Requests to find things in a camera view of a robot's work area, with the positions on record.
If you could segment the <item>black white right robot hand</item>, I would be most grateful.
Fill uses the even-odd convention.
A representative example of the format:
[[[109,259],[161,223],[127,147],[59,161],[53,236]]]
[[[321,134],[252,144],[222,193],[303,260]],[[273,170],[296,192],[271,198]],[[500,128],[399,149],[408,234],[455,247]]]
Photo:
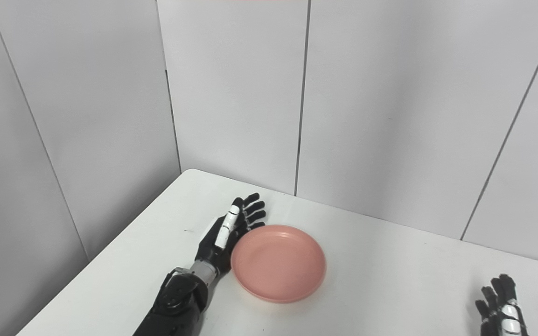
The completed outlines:
[[[502,273],[493,277],[490,286],[481,288],[484,300],[476,300],[480,314],[481,336],[528,336],[523,312],[517,301],[516,283]]]

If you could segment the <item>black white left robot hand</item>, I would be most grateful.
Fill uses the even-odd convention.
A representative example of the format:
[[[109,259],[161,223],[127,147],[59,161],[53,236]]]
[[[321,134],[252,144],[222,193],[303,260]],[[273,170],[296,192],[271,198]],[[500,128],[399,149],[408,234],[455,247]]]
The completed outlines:
[[[237,242],[248,232],[263,227],[265,202],[259,193],[233,200],[228,212],[218,217],[199,243],[195,262],[210,265],[220,277],[231,270],[231,255]]]

